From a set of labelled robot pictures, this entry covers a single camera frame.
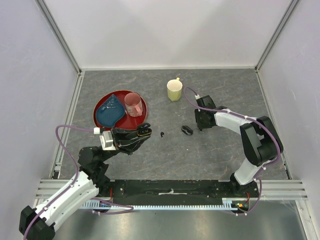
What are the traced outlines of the black charging case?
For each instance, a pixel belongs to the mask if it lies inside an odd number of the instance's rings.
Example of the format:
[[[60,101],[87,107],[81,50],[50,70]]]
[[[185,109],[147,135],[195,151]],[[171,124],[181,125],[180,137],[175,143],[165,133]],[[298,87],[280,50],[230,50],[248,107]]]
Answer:
[[[151,125],[147,122],[142,123],[136,128],[139,137],[149,136],[152,133]]]
[[[193,135],[194,131],[187,125],[183,125],[181,127],[181,131],[186,134],[187,136],[191,136]]]

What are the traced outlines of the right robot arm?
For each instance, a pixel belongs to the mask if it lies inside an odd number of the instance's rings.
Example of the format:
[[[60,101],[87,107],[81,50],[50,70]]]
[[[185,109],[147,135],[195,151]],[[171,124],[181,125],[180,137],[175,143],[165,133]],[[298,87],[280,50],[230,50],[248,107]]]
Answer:
[[[216,107],[210,96],[195,95],[198,109],[196,120],[205,120],[201,128],[214,126],[229,129],[241,136],[245,160],[230,177],[229,191],[235,197],[247,191],[247,184],[255,176],[281,158],[283,144],[275,130],[271,119],[267,116],[259,118],[236,113],[224,106]]]

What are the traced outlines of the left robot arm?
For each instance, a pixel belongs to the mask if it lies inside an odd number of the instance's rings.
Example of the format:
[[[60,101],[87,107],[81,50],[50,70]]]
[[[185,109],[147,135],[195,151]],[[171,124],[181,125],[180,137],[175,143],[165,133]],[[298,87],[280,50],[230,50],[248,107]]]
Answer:
[[[98,135],[100,146],[84,147],[74,160],[75,174],[62,188],[43,203],[26,206],[20,214],[19,231],[25,240],[51,240],[60,225],[86,201],[104,197],[110,191],[106,160],[119,153],[132,155],[151,137],[151,125],[136,129],[94,127],[87,132]]]

